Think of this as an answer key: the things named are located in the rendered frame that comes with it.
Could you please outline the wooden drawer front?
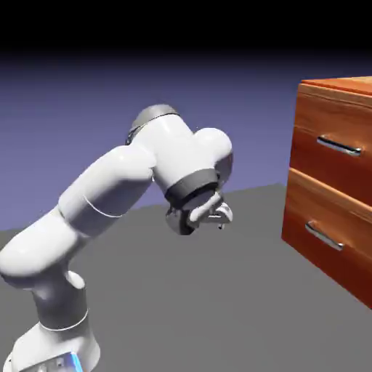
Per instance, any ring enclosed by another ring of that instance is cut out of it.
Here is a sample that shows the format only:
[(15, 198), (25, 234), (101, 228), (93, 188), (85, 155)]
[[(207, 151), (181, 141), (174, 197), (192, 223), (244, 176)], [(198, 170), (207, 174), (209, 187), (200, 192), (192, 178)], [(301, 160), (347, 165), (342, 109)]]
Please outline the wooden drawer front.
[[(305, 223), (344, 244), (337, 251), (311, 235)], [(282, 239), (372, 309), (372, 206), (296, 169), (289, 169)]]
[[(318, 136), (362, 153), (324, 147)], [(372, 206), (372, 96), (300, 84), (290, 167)]]

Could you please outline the brown wooden cabinet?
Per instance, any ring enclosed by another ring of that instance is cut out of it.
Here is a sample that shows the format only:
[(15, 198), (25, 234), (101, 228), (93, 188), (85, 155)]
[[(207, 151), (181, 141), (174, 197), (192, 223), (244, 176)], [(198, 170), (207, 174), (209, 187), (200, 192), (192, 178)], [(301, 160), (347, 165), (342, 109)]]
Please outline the brown wooden cabinet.
[(282, 238), (372, 309), (372, 76), (300, 83)]

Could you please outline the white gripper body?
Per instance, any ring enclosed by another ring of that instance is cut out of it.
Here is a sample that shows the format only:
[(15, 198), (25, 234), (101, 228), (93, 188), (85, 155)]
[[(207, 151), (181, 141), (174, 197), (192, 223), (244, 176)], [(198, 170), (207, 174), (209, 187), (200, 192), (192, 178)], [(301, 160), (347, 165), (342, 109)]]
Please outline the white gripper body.
[(233, 221), (233, 211), (225, 202), (222, 193), (215, 193), (202, 206), (193, 209), (187, 218), (187, 223), (193, 228), (200, 224), (216, 224), (221, 230)]

